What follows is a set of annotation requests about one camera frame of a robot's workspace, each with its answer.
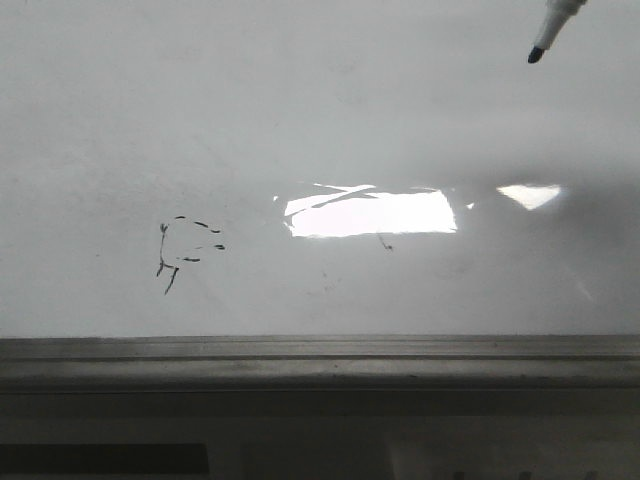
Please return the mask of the black and white whiteboard marker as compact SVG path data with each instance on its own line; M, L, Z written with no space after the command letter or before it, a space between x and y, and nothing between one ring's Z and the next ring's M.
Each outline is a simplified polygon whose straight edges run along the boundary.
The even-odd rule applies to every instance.
M563 27L578 14L586 0L548 0L546 13L533 46L527 57L528 64L535 64L548 51Z

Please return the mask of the white whiteboard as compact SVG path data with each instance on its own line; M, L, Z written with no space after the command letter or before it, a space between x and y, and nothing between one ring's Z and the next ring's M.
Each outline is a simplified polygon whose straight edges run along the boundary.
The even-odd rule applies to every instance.
M636 387L639 5L5 1L1 388Z

